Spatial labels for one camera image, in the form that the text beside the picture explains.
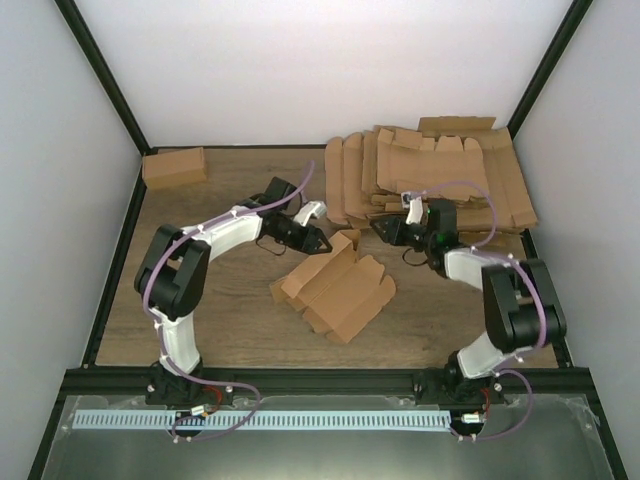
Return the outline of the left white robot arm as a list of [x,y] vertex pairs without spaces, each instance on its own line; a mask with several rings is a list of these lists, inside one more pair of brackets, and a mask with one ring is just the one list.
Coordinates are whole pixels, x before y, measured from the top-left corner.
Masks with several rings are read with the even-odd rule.
[[333,250],[323,230],[311,223],[327,212],[324,202],[303,199],[302,187],[274,177],[255,194],[226,213],[195,226],[160,226],[134,280],[143,309],[160,339],[160,364],[172,375],[170,393],[181,403],[196,402],[204,379],[196,373],[201,355],[196,347],[194,312],[209,264],[245,243],[272,238],[306,255]]

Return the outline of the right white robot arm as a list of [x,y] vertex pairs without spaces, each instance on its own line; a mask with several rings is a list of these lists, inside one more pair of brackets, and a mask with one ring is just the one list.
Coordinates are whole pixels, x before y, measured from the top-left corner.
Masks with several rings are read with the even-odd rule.
[[437,385],[451,400],[465,403],[509,362],[563,340],[565,315],[542,260],[519,261],[466,245],[452,201],[405,198],[408,213],[371,220],[373,231],[389,245],[424,254],[422,263],[439,276],[483,295],[485,331],[427,378],[429,387]]

